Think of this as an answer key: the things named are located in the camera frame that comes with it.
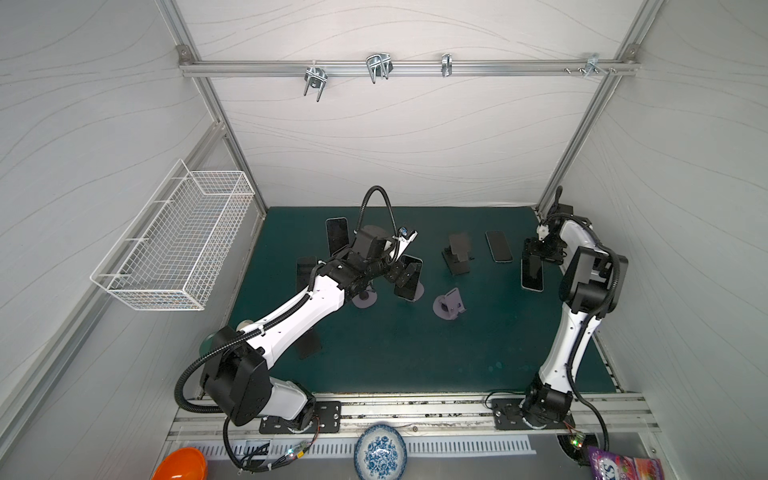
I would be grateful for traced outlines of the teal phone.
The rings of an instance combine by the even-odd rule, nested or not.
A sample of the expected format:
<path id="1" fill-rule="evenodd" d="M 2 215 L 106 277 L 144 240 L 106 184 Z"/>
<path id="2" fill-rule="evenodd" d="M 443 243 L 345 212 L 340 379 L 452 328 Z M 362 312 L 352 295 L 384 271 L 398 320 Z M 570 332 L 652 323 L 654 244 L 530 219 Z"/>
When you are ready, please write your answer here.
<path id="1" fill-rule="evenodd" d="M 485 237 L 492 260 L 495 263 L 510 263 L 513 261 L 514 256 L 503 231 L 486 231 Z"/>
<path id="2" fill-rule="evenodd" d="M 406 301 L 415 302 L 421 298 L 424 290 L 420 283 L 423 261 L 404 254 L 399 262 L 403 269 L 395 281 L 394 294 Z"/>
<path id="3" fill-rule="evenodd" d="M 314 256 L 300 257 L 296 261 L 296 291 L 301 292 L 306 289 L 312 278 L 313 268 L 317 265 L 318 259 Z"/>

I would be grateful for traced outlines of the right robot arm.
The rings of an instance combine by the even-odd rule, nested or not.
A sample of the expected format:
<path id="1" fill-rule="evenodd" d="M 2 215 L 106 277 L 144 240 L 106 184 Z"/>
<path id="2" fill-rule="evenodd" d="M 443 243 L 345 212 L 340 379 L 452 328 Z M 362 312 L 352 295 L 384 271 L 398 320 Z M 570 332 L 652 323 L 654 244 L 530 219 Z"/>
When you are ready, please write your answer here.
<path id="1" fill-rule="evenodd" d="M 521 286 L 543 290 L 543 265 L 559 266 L 563 277 L 558 290 L 562 316 L 549 354 L 525 391 L 519 408 L 525 423 L 543 429 L 563 424 L 571 404 L 578 400 L 592 406 L 576 387 L 576 377 L 586 348 L 602 320 L 617 306 L 629 260 L 604 244 L 592 222 L 562 204 L 563 188 L 525 240 L 521 255 Z"/>

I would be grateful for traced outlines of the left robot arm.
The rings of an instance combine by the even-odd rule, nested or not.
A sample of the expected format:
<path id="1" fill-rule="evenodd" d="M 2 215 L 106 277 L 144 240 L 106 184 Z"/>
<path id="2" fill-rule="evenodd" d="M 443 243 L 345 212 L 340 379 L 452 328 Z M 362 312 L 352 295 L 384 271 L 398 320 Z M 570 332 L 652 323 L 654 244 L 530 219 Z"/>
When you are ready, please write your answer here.
<path id="1" fill-rule="evenodd" d="M 394 225 L 386 231 L 359 222 L 352 243 L 317 262 L 308 284 L 262 319 L 237 331 L 223 327 L 210 351 L 193 361 L 174 386 L 179 409 L 195 414 L 224 414 L 236 426 L 276 417 L 302 431 L 315 414 L 316 399 L 291 381 L 274 378 L 281 355 L 325 317 L 365 292 L 383 277 L 403 287 L 418 265 L 404 260 L 418 233 Z"/>

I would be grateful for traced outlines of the white phone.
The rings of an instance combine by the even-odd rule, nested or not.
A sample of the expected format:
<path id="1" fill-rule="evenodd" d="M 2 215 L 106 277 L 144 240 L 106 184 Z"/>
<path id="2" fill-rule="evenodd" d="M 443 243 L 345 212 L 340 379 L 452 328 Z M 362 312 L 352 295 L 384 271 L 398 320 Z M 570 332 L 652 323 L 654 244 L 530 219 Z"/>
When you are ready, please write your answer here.
<path id="1" fill-rule="evenodd" d="M 543 291 L 543 266 L 539 256 L 524 255 L 521 258 L 521 286 L 529 291 Z"/>

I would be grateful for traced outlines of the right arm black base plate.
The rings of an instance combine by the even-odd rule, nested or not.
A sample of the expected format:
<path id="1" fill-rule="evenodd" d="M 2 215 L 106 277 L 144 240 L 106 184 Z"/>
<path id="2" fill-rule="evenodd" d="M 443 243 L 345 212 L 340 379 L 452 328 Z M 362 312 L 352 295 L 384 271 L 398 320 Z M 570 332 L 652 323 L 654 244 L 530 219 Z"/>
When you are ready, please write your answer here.
<path id="1" fill-rule="evenodd" d="M 493 398 L 491 410 L 496 430 L 567 430 L 574 427 L 573 416 L 568 413 L 560 417 L 556 410 L 535 403 L 524 409 L 523 399 Z"/>

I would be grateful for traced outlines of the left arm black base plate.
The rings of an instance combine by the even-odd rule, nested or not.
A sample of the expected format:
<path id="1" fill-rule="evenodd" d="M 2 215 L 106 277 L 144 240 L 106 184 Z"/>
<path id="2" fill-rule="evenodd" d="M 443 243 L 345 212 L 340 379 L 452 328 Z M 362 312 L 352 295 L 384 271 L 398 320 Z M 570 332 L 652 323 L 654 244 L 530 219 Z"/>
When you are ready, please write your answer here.
<path id="1" fill-rule="evenodd" d="M 263 435 L 338 433 L 340 423 L 341 403 L 339 401 L 310 400 L 293 419 L 278 416 L 263 417 L 259 425 L 259 433 Z"/>

